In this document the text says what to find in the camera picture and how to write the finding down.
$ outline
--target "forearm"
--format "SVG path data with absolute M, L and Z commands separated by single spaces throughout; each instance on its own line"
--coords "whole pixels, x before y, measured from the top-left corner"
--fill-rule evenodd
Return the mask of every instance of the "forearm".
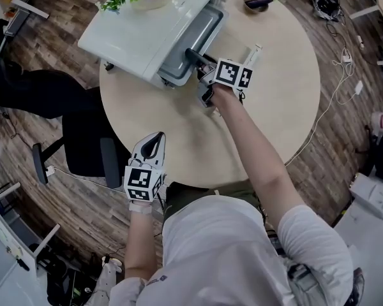
M 283 161 L 231 90 L 214 89 L 212 101 L 224 118 L 271 224 L 277 227 L 286 211 L 303 203 Z
M 141 277 L 149 280 L 157 271 L 151 214 L 131 213 L 124 264 L 125 279 Z

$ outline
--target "shirt sleeve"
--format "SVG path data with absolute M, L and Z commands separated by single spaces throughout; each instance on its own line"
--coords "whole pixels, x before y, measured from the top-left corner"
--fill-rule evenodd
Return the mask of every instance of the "shirt sleeve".
M 353 264 L 340 235 L 310 207 L 300 205 L 282 217 L 278 238 L 291 260 L 312 271 L 328 305 L 344 305 L 353 288 Z
M 135 306 L 146 283 L 141 278 L 129 278 L 120 282 L 110 290 L 109 306 Z

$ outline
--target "floor plank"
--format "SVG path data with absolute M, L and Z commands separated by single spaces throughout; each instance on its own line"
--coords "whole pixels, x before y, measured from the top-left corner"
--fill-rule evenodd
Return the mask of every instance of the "floor plank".
M 74 76 L 85 88 L 98 86 L 99 60 L 77 46 L 97 11 L 94 6 L 97 1 L 34 0 L 33 4 L 50 13 L 50 17 L 44 20 L 31 15 L 8 47 L 8 56 L 25 69 L 59 69 Z M 321 75 L 320 115 L 327 108 L 342 77 L 342 70 L 334 67 L 332 60 L 339 58 L 343 40 L 328 33 L 326 23 L 313 16 L 307 0 L 282 2 L 300 21 L 314 46 Z M 372 2 L 341 0 L 341 4 L 348 15 Z M 349 182 L 363 163 L 363 157 L 354 153 L 355 148 L 363 148 L 367 144 L 363 126 L 369 123 L 373 111 L 383 109 L 383 73 L 379 67 L 365 61 L 375 62 L 377 59 L 377 45 L 381 43 L 379 36 L 383 34 L 379 15 L 372 13 L 355 22 L 347 18 L 346 27 L 340 24 L 335 27 L 353 49 L 356 63 L 356 72 L 344 83 L 339 98 L 341 101 L 349 99 L 359 80 L 364 82 L 364 89 L 360 96 L 344 106 L 333 101 L 309 146 L 288 166 L 301 196 L 329 223 L 349 201 Z M 364 59 L 358 49 L 357 34 L 362 36 L 366 46 Z M 17 131 L 30 146 L 41 142 L 43 147 L 47 147 L 62 136 L 59 119 L 45 120 L 16 110 L 9 113 Z M 40 219 L 41 223 L 46 223 L 46 220 L 58 222 L 61 225 L 58 237 L 75 246 L 83 258 L 89 259 L 92 252 L 101 255 L 124 246 L 129 214 L 128 201 L 123 194 L 75 180 L 60 172 L 50 178 L 47 186 L 39 184 L 31 151 L 18 136 L 11 139 L 13 133 L 8 120 L 0 116 L 0 186 L 7 181 L 20 181 L 42 211 L 33 216 L 42 218 L 45 214 L 48 219 Z M 48 164 L 68 171 L 64 150 L 58 151 Z M 158 234 L 161 214 L 155 211 L 154 217 L 154 232 Z M 156 237 L 156 246 L 161 256 L 161 237 Z M 122 258 L 124 251 L 121 249 L 118 255 Z

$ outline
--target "brown bowl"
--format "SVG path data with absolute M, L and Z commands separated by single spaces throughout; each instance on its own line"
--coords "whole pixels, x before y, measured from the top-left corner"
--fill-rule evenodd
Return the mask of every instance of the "brown bowl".
M 258 13 L 263 13 L 265 11 L 268 10 L 269 6 L 263 6 L 263 7 L 259 7 L 259 8 L 250 8 L 249 6 L 247 6 L 246 2 L 247 1 L 250 1 L 250 0 L 244 0 L 244 9 L 247 13 L 252 13 L 252 14 L 258 14 Z

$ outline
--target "white cable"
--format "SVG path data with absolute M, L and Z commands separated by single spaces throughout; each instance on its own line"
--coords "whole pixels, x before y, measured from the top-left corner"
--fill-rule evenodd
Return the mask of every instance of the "white cable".
M 336 96 L 336 101 L 340 104 L 340 105 L 345 105 L 346 103 L 348 103 L 351 99 L 353 99 L 353 97 L 356 95 L 356 93 L 354 93 L 352 95 L 352 97 L 347 100 L 346 102 L 344 103 L 341 103 L 339 102 L 339 99 L 338 99 L 338 91 L 339 91 L 339 88 L 342 86 L 342 84 L 344 82 L 346 82 L 347 79 L 349 79 L 350 77 L 352 77 L 355 73 L 355 64 L 354 64 L 354 58 L 353 58 L 353 52 L 354 52 L 354 49 L 353 49 L 353 45 L 352 45 L 352 54 L 350 54 L 350 51 L 345 47 L 343 48 L 342 50 L 342 54 L 341 54 L 341 57 L 340 57 L 340 62 L 336 61 L 336 60 L 332 60 L 332 64 L 334 66 L 341 66 L 342 67 L 342 77 L 339 81 L 339 84 L 338 86 L 336 87 L 336 89 L 333 91 L 333 94 L 332 94 L 332 97 L 331 97 L 331 100 L 329 101 L 329 105 L 327 106 L 326 110 L 324 111 L 324 113 L 322 115 L 320 115 L 320 117 L 318 118 L 318 120 L 316 121 L 315 123 L 315 127 L 312 131 L 312 135 L 311 137 L 309 138 L 308 142 L 305 144 L 305 146 L 297 153 L 294 155 L 294 157 L 285 165 L 285 166 L 288 166 L 290 165 L 293 160 L 295 160 L 297 158 L 298 155 L 300 155 L 302 153 L 302 151 L 310 144 L 310 142 L 312 141 L 312 137 L 314 136 L 316 130 L 317 130 L 317 127 L 318 127 L 318 123 L 319 123 L 319 120 L 322 119 L 322 117 L 325 115 L 325 113 L 329 110 L 329 108 L 331 107 L 332 105 L 332 101 L 333 101 L 333 98 Z M 352 58 L 352 62 L 347 62 L 346 66 L 343 65 L 343 57 L 345 55 L 349 55 L 351 58 Z
M 91 180 L 88 180 L 88 179 L 78 178 L 78 177 L 76 177 L 76 176 L 74 176 L 74 175 L 71 175 L 70 173 L 67 173 L 67 172 L 65 172 L 65 171 L 63 171 L 63 170 L 61 170 L 61 169 L 56 168 L 56 167 L 54 167 L 54 170 L 60 171 L 60 172 L 62 172 L 63 174 L 65 174 L 65 175 L 67 175 L 67 176 L 73 177 L 74 179 L 78 179 L 78 180 L 82 180 L 82 181 L 90 182 L 90 183 L 92 183 L 92 184 L 95 184 L 95 185 L 98 185 L 98 186 L 101 186 L 101 187 L 110 189 L 111 191 L 115 191 L 115 192 L 117 192 L 117 193 L 125 194 L 124 191 L 118 191 L 117 189 L 113 189 L 113 188 L 110 188 L 110 187 L 108 187 L 108 186 L 101 185 L 101 184 L 99 184 L 99 183 L 97 183 L 97 182 L 95 182 L 95 181 L 91 181 Z

